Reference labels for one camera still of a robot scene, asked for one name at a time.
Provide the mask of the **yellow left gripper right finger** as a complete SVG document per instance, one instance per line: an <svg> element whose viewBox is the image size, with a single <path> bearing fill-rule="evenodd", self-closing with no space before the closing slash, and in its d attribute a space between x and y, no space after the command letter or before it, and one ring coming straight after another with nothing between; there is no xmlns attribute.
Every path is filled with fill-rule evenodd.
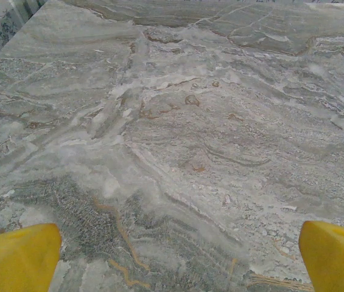
<svg viewBox="0 0 344 292"><path fill-rule="evenodd" d="M344 227L305 221L298 246L314 290L344 292Z"/></svg>

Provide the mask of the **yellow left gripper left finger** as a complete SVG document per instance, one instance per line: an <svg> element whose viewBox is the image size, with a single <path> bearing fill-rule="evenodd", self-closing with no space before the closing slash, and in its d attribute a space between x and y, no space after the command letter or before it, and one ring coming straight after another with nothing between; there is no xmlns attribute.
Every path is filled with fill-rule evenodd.
<svg viewBox="0 0 344 292"><path fill-rule="evenodd" d="M0 291L48 291L60 258L54 223L0 234Z"/></svg>

